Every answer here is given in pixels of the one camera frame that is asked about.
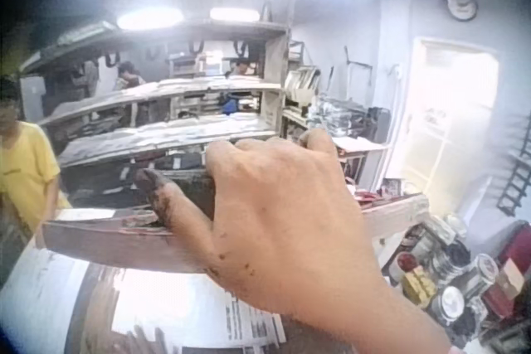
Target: hand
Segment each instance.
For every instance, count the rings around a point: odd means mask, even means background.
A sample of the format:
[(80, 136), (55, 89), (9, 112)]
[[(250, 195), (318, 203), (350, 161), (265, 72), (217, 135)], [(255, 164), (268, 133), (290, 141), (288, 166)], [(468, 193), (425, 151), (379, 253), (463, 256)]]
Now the hand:
[[(155, 328), (155, 343), (152, 343), (146, 337), (144, 330), (138, 325), (134, 326), (137, 337), (132, 332), (127, 333), (127, 347), (120, 344), (114, 345), (114, 349), (119, 354), (168, 354), (164, 334), (160, 328)], [(173, 348), (173, 354), (178, 354), (178, 349)]]
[(223, 288), (317, 327), (338, 321), (345, 303), (345, 322), (360, 316), (387, 288), (323, 130), (301, 145), (280, 138), (212, 143), (207, 170), (216, 185), (213, 223), (156, 172), (141, 172), (139, 186), (151, 180), (154, 210)]

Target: fluorescent light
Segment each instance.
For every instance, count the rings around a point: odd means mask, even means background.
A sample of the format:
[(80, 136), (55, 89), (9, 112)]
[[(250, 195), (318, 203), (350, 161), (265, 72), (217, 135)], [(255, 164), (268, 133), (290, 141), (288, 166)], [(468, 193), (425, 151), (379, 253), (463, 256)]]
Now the fluorescent light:
[(212, 20), (257, 22), (260, 21), (260, 13), (249, 8), (214, 7), (210, 11)]
[(184, 19), (177, 8), (148, 7), (118, 18), (118, 27), (126, 31), (147, 31), (173, 27)]

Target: workbench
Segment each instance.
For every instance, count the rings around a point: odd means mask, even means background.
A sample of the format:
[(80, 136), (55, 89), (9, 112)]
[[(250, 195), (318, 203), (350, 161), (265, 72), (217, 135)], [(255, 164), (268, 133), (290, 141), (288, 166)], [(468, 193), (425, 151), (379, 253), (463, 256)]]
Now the workbench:
[[(168, 276), (161, 276), (163, 285), (156, 292), (145, 292), (143, 284), (127, 284), (129, 270), (117, 269), (84, 260), (72, 259), (64, 255), (39, 250), (32, 240), (18, 260), (2, 292), (0, 292), (0, 324), (12, 345), (20, 353), (65, 354), (115, 352), (114, 345), (124, 343), (125, 335), (113, 332), (115, 317), (123, 317), (124, 312), (116, 312), (120, 292), (134, 292), (139, 300), (137, 305), (128, 306), (125, 320), (133, 327), (144, 323), (148, 339), (154, 329), (163, 329), (168, 352), (171, 346), (181, 347), (182, 342), (174, 340), (172, 322), (178, 318), (163, 317), (157, 322), (149, 321), (143, 313), (149, 308), (164, 309), (172, 306), (167, 303), (162, 291), (182, 292), (183, 287), (168, 284)], [(132, 270), (134, 280), (153, 282), (157, 275), (151, 271)], [(188, 274), (207, 278), (204, 275)], [(334, 340), (325, 333), (306, 327), (283, 317), (286, 343), (264, 347), (264, 352), (275, 354), (291, 353), (352, 353), (349, 344)], [(185, 349), (181, 353), (243, 353), (243, 349)]]

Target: metal rack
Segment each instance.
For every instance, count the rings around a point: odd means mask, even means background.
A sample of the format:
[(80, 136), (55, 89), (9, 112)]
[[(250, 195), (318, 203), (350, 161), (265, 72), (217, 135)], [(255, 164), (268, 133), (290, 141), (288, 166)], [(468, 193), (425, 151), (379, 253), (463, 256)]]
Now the metal rack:
[(515, 159), (513, 172), (504, 192), (498, 200), (498, 209), (505, 215), (514, 217), (515, 211), (522, 206), (522, 199), (527, 196), (526, 190), (531, 184), (531, 115), (520, 153), (510, 155)]

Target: doorway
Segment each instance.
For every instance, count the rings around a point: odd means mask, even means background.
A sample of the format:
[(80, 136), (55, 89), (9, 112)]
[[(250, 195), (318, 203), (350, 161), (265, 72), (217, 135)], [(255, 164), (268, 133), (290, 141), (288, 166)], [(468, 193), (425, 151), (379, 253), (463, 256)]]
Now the doorway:
[(456, 211), (481, 156), (499, 62), (484, 50), (417, 40), (404, 118), (389, 173), (427, 194), (433, 214)]

